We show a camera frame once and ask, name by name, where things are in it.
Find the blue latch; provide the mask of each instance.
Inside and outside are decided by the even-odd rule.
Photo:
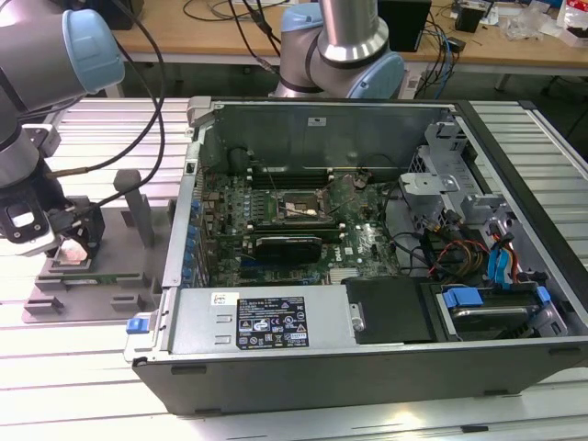
[[[194,251],[195,247],[196,247],[196,241],[194,241],[193,239],[188,239],[186,241],[186,251],[188,251],[189,253],[192,253]]]
[[[548,290],[545,287],[537,287],[537,295],[539,296],[539,300],[544,305],[551,301],[551,296],[549,295]]]
[[[182,268],[183,278],[192,278],[192,268]]]
[[[443,293],[448,308],[456,306],[481,306],[484,301],[476,288],[452,288]]]
[[[149,319],[133,318],[127,321],[127,334],[148,334]]]

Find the wooden table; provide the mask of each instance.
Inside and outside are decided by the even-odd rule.
[[[153,34],[167,62],[253,64],[233,21],[203,22],[182,12],[186,0],[144,0],[143,24]],[[438,14],[447,0],[434,0],[435,21],[447,33],[467,42],[456,70],[494,74],[588,75],[588,50],[574,49],[562,41],[544,36],[542,41],[508,41],[498,27],[480,25],[475,34],[454,29],[454,21]],[[244,8],[236,6],[238,12]],[[230,14],[228,6],[220,11]],[[194,0],[188,12],[199,17],[214,18],[205,0]],[[276,33],[284,7],[270,7],[266,18]],[[243,30],[252,49],[269,62],[279,64],[265,35],[253,23],[243,22]],[[153,62],[153,49],[141,31],[116,31],[115,35],[130,54],[140,62]],[[424,36],[418,52],[404,52],[406,72],[401,97],[412,98],[423,72],[437,57],[438,46],[432,36]]]

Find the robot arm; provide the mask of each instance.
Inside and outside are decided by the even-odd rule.
[[[123,77],[116,41],[92,10],[0,28],[0,233],[20,245],[18,254],[55,247],[55,233],[71,234],[72,224],[74,239],[91,253],[103,230],[101,219],[88,217],[80,225],[74,215],[63,216],[75,213],[76,206],[59,182],[46,177],[51,170],[18,117],[95,94]]]
[[[282,97],[390,98],[404,76],[377,0],[321,0],[288,8],[280,62],[275,96]]]

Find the desk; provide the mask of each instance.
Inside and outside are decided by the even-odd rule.
[[[472,104],[480,112],[487,112],[488,121],[496,122],[497,117],[489,108],[492,103]],[[141,131],[151,106],[149,99],[82,101],[65,112],[61,122],[55,122],[62,143],[50,160],[51,166],[57,170],[93,164],[118,153],[128,139]],[[163,113],[170,145],[162,169],[142,190],[152,206],[165,206],[169,198],[177,196],[188,143],[186,108],[187,99],[165,101]],[[513,126],[523,126],[518,131],[524,130],[528,121],[518,120]],[[118,161],[102,172],[78,176],[82,179],[64,178],[66,194],[87,194],[93,200],[100,199],[114,191],[111,182],[119,168],[132,166],[146,173],[155,162],[157,138],[157,130],[153,129],[128,161]],[[43,260],[42,255],[0,257],[3,440],[67,441],[83,437],[92,441],[538,441],[580,439],[588,435],[587,367],[561,371],[516,396],[176,418],[166,412],[124,361],[124,322],[35,325],[21,321],[23,302]],[[461,426],[473,424],[487,426],[489,431],[464,435]]]
[[[141,15],[143,24],[159,44],[167,62],[254,64],[234,22],[201,22],[185,16],[186,0],[145,0]],[[562,41],[545,36],[543,41],[508,41],[497,27],[480,25],[475,34],[458,32],[454,21],[437,15],[447,0],[434,0],[435,21],[448,33],[468,44],[461,54],[456,70],[487,74],[588,75],[588,50],[574,49]],[[195,0],[189,11],[200,17],[212,17],[204,0]],[[280,29],[284,7],[266,10],[266,18],[274,31]],[[273,64],[279,58],[266,37],[253,23],[244,22],[243,30],[253,50]],[[137,28],[119,30],[115,35],[139,62],[156,61],[153,49]],[[413,98],[423,72],[437,56],[435,40],[424,36],[418,52],[403,52],[406,75],[401,87],[402,98]]]

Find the table leg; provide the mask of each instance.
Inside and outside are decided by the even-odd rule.
[[[494,88],[499,92],[504,92],[504,88],[506,87],[506,83],[508,83],[509,78],[511,75],[509,73],[503,73],[498,78],[498,81],[494,85]]]
[[[104,91],[107,93],[108,98],[124,98],[125,94],[122,91],[122,85],[111,85],[110,87],[106,87]]]
[[[398,93],[399,99],[414,99],[414,94],[419,87],[421,78],[426,72],[427,63],[407,63],[404,78],[401,83],[401,90]]]

